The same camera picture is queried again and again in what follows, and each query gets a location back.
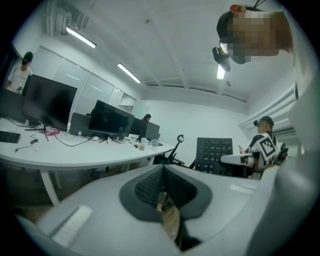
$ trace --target white desk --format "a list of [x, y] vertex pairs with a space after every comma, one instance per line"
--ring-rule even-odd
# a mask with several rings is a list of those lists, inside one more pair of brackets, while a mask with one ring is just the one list
[[[46, 136], [36, 131], [25, 131], [25, 127], [18, 127], [5, 118], [0, 120], [0, 131], [12, 131], [21, 134], [18, 143], [0, 142], [0, 161], [13, 166], [32, 168], [40, 170], [41, 177], [46, 191], [54, 205], [59, 203], [58, 197], [51, 182], [49, 171], [61, 170], [83, 170], [103, 168], [112, 165], [130, 164], [141, 159], [150, 158], [149, 165], [153, 164], [154, 158], [165, 152], [174, 149], [173, 146], [164, 144], [155, 150], [146, 148], [144, 151], [139, 150], [128, 141], [123, 144], [111, 141], [90, 140], [78, 146], [69, 147], [58, 141], [54, 136]], [[34, 140], [31, 135], [39, 142], [31, 147], [15, 149], [29, 146], [30, 141]], [[87, 139], [81, 136], [75, 136], [67, 133], [57, 137], [68, 145], [76, 145]]]

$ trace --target white t-shirt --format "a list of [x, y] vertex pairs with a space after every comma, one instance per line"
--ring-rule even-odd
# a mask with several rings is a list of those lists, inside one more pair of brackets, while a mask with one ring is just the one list
[[33, 73], [30, 67], [27, 67], [25, 71], [22, 71], [21, 63], [15, 64], [8, 77], [8, 80], [11, 81], [11, 86], [9, 90], [21, 94], [26, 84], [28, 76], [32, 76], [32, 74]]
[[299, 98], [320, 75], [319, 59], [313, 45], [294, 17], [283, 8], [288, 20], [293, 42], [292, 64]]

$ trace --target monitor stand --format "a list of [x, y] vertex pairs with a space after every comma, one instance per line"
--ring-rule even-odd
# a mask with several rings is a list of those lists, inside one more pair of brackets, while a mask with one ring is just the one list
[[47, 141], [49, 141], [48, 140], [48, 137], [47, 137], [47, 135], [46, 135], [46, 130], [47, 130], [47, 127], [46, 127], [46, 125], [43, 123], [43, 128], [37, 128], [37, 129], [25, 129], [25, 131], [43, 131], [43, 133], [44, 133], [44, 135], [45, 135], [45, 137], [46, 137], [46, 140]]

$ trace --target gray panel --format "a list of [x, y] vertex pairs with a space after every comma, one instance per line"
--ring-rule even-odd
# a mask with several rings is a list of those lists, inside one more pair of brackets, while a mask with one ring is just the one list
[[72, 63], [67, 59], [64, 59], [60, 64], [59, 68], [56, 70], [56, 73], [53, 77], [54, 81], [77, 88], [70, 111], [70, 119], [72, 117], [73, 112], [75, 111], [76, 102], [88, 75], [88, 70]]
[[52, 79], [62, 60], [62, 57], [39, 47], [30, 67], [35, 75]]
[[108, 103], [113, 89], [113, 85], [91, 73], [80, 94], [75, 112], [82, 115], [91, 113], [97, 100]]

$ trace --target ceiling beam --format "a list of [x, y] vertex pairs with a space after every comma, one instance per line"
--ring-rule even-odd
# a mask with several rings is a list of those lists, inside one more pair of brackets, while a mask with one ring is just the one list
[[139, 4], [142, 6], [142, 8], [145, 10], [145, 12], [149, 15], [150, 19], [153, 21], [153, 24], [155, 26], [155, 29], [160, 35], [160, 38], [162, 38], [165, 47], [167, 48], [174, 65], [179, 73], [179, 76], [181, 77], [183, 86], [188, 88], [188, 81], [186, 79], [186, 76], [184, 74], [184, 69], [182, 68], [182, 65], [178, 59], [178, 56], [176, 54], [176, 50], [169, 39], [169, 37], [166, 34], [166, 31], [168, 30], [167, 26], [165, 25], [164, 20], [162, 17], [157, 13], [157, 11], [152, 8], [152, 6], [149, 5], [147, 0], [138, 0]]
[[83, 6], [77, 0], [68, 0], [68, 2], [80, 12], [87, 15], [96, 24], [103, 24], [101, 27], [104, 29], [104, 31], [114, 37], [114, 39], [116, 39], [131, 54], [131, 56], [133, 56], [135, 60], [137, 60], [140, 69], [149, 73], [149, 75], [156, 81], [158, 85], [163, 85], [156, 74], [151, 70], [151, 64], [147, 61], [144, 53], [136, 46], [132, 39], [130, 39], [121, 31], [121, 29], [112, 19], [107, 17], [106, 14], [98, 8], [88, 8], [88, 6]]

